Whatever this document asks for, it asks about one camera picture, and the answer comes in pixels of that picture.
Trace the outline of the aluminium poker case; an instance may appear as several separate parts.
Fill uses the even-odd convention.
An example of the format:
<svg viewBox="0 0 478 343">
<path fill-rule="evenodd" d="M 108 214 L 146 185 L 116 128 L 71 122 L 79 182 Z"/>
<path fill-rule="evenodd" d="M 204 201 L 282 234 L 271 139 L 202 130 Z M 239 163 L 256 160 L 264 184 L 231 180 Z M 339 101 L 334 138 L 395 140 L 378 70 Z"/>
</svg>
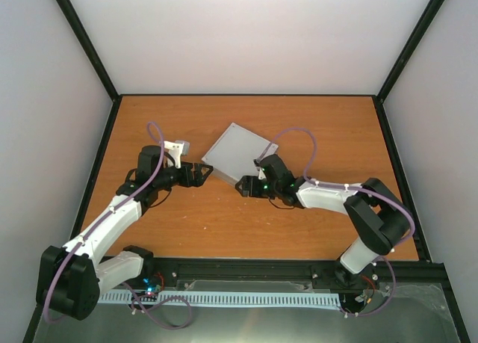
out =
<svg viewBox="0 0 478 343">
<path fill-rule="evenodd" d="M 235 186 L 243 176 L 258 175 L 254 160 L 269 143 L 269 140 L 231 123 L 202 157 L 202 162 L 214 168 L 214 176 Z"/>
</svg>

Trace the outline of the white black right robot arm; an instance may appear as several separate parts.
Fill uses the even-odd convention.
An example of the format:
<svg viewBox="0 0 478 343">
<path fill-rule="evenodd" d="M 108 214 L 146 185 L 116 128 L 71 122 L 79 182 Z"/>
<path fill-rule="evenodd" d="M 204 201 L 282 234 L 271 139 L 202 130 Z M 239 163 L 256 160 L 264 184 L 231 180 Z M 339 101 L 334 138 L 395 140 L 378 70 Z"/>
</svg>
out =
<svg viewBox="0 0 478 343">
<path fill-rule="evenodd" d="M 276 154 L 256 161 L 255 166 L 256 175 L 243 176 L 235 184 L 241 196 L 278 199 L 287 207 L 318 208 L 348 216 L 358 237 L 338 259 L 338 276 L 360 274 L 415 233 L 409 210 L 379 179 L 349 185 L 294 176 Z"/>
</svg>

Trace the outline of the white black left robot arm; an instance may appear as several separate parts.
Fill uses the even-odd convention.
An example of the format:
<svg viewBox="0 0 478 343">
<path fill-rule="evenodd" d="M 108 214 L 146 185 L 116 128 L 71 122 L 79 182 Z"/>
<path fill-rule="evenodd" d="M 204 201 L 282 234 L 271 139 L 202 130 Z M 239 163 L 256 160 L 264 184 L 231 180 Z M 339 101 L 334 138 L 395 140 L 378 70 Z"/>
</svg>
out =
<svg viewBox="0 0 478 343">
<path fill-rule="evenodd" d="M 133 223 L 153 207 L 160 191 L 173 186 L 198 188 L 214 168 L 181 161 L 181 143 L 148 145 L 129 170 L 108 207 L 62 247 L 48 247 L 40 258 L 36 301 L 45 313 L 54 310 L 79 321 L 96 307 L 101 295 L 133 279 L 149 284 L 155 276 L 151 251 L 130 245 L 117 256 L 104 256 Z"/>
</svg>

